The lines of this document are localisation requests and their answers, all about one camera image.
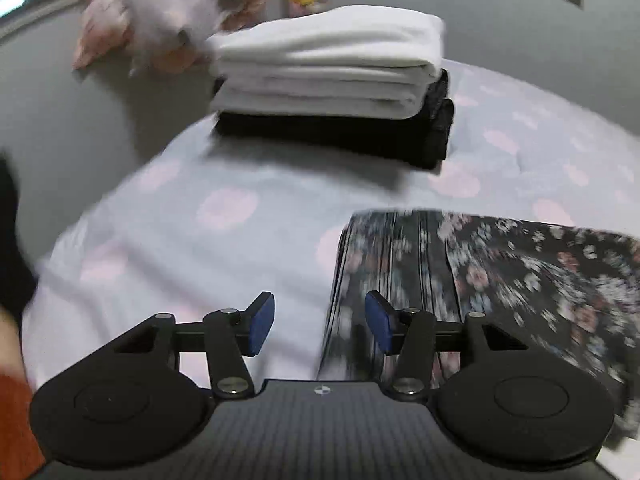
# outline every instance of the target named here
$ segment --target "folded clothes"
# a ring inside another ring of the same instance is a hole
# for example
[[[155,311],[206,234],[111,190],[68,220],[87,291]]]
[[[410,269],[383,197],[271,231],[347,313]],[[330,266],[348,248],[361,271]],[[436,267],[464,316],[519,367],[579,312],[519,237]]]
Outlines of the folded clothes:
[[[447,155],[453,102],[446,71],[430,85],[421,110],[405,120],[335,116],[267,116],[222,112],[216,131],[223,137],[261,137],[329,146],[402,160],[427,170]]]
[[[209,39],[226,83],[212,109],[404,120],[440,76],[442,20],[352,6]]]

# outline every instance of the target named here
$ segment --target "orange fabric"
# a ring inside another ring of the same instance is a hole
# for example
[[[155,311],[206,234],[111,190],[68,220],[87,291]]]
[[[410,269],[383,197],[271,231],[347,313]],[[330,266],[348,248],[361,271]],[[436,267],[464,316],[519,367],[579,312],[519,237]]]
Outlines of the orange fabric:
[[[29,427],[28,384],[0,375],[0,479],[24,480],[44,464]]]

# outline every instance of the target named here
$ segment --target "white towel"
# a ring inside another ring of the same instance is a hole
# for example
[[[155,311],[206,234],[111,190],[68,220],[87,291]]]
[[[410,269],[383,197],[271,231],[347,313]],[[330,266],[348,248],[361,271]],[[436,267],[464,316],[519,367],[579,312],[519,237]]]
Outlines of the white towel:
[[[226,82],[214,110],[406,119],[440,76],[444,24],[352,6],[209,39]]]

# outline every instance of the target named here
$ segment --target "floral fabric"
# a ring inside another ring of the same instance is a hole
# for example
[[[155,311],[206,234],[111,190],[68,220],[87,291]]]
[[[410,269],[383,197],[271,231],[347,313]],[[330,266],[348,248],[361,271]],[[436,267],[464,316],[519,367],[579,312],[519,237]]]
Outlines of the floral fabric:
[[[440,211],[366,212],[345,229],[319,378],[371,379],[393,363],[374,344],[364,295],[439,320],[485,312],[586,370],[617,402],[616,427],[640,426],[640,240],[625,235]],[[437,385],[459,355],[434,363]]]

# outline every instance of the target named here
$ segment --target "bed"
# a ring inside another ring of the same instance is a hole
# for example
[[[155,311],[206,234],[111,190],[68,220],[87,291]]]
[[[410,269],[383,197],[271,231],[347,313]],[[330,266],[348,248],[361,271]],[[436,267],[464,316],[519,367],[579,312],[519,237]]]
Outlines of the bed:
[[[248,362],[254,381],[315,379],[338,240],[357,210],[440,208],[640,236],[638,137],[508,76],[453,61],[444,68],[456,115],[447,159],[433,172],[221,139],[214,116],[190,126],[42,263],[24,317],[31,385],[152,314],[201,320],[244,309],[262,290],[275,295],[276,321]],[[182,356],[181,368],[208,386],[203,355]]]

